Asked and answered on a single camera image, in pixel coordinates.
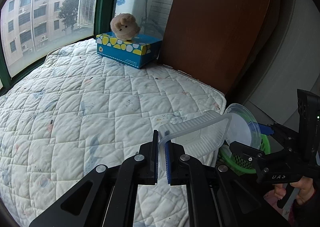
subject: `window glass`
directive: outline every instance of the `window glass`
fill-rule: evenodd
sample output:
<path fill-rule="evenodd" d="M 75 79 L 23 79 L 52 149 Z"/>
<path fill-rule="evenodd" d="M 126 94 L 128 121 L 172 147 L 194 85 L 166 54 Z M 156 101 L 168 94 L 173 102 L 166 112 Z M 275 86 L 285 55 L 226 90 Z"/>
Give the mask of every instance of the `window glass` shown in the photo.
<path fill-rule="evenodd" d="M 8 32 L 11 32 L 11 31 L 13 31 L 13 20 L 8 22 Z"/>
<path fill-rule="evenodd" d="M 0 28 L 10 76 L 56 48 L 92 36 L 95 5 L 96 0 L 7 0 Z"/>
<path fill-rule="evenodd" d="M 20 7 L 28 5 L 31 3 L 31 0 L 20 0 Z"/>
<path fill-rule="evenodd" d="M 40 17 L 40 16 L 45 15 L 45 10 L 46 10 L 46 9 L 47 9 L 47 6 L 41 6 L 40 8 L 35 9 L 35 10 L 33 11 L 33 13 L 34 13 L 34 18 L 38 18 L 38 17 Z"/>
<path fill-rule="evenodd" d="M 10 42 L 10 49 L 11 49 L 11 53 L 17 50 L 16 43 L 14 40 Z"/>
<path fill-rule="evenodd" d="M 163 38 L 173 0 L 116 0 L 115 16 L 130 13 L 141 27 L 140 33 Z"/>
<path fill-rule="evenodd" d="M 14 9 L 14 0 L 9 3 L 9 12 Z"/>
<path fill-rule="evenodd" d="M 19 26 L 29 22 L 30 21 L 30 12 L 19 14 L 18 21 L 19 21 Z"/>
<path fill-rule="evenodd" d="M 59 5 L 60 5 L 60 2 L 54 3 L 54 11 L 55 12 L 59 10 Z"/>
<path fill-rule="evenodd" d="M 59 29 L 59 20 L 54 21 L 54 30 Z"/>

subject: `green basket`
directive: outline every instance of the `green basket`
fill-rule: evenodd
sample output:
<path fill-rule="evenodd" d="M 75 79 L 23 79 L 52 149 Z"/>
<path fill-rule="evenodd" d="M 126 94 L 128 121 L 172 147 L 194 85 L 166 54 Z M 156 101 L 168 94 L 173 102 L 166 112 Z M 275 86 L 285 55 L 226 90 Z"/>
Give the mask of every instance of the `green basket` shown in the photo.
<path fill-rule="evenodd" d="M 262 150 L 265 154 L 270 154 L 270 143 L 268 136 L 261 134 L 261 139 L 260 150 Z M 219 149 L 218 163 L 226 164 L 237 175 L 256 173 L 256 170 L 253 168 L 250 161 L 246 161 L 235 154 L 232 154 L 232 156 L 229 157 L 223 151 L 223 149 Z"/>

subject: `wooden board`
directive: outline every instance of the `wooden board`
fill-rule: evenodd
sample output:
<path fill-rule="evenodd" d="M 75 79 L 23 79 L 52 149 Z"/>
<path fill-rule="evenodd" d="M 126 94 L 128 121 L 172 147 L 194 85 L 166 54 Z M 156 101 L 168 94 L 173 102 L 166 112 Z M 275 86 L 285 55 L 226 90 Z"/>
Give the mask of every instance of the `wooden board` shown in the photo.
<path fill-rule="evenodd" d="M 174 0 L 159 62 L 227 93 L 257 39 L 270 0 Z"/>

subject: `human hand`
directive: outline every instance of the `human hand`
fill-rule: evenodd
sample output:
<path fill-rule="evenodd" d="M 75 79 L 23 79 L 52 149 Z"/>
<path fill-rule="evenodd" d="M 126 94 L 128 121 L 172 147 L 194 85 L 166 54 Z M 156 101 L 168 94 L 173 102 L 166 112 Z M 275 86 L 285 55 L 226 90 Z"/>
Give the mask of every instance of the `human hand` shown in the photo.
<path fill-rule="evenodd" d="M 313 187 L 313 179 L 305 176 L 303 176 L 298 182 L 290 183 L 290 185 L 300 188 L 300 192 L 296 196 L 296 200 L 299 205 L 303 205 L 305 202 L 307 202 L 315 192 Z M 283 184 L 275 184 L 274 186 L 275 197 L 282 199 L 286 194 Z"/>

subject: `bed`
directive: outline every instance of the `bed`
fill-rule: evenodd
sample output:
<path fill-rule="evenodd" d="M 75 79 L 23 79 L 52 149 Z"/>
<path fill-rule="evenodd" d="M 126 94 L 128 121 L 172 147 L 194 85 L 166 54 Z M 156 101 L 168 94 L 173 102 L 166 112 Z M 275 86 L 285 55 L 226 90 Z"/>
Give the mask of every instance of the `bed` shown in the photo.
<path fill-rule="evenodd" d="M 94 39 L 49 55 L 0 97 L 0 196 L 28 227 L 97 164 L 109 167 L 152 140 L 153 129 L 223 114 L 222 93 L 165 66 L 138 70 L 97 54 Z M 214 163 L 214 155 L 201 159 Z M 182 227 L 184 187 L 139 186 L 134 227 Z"/>

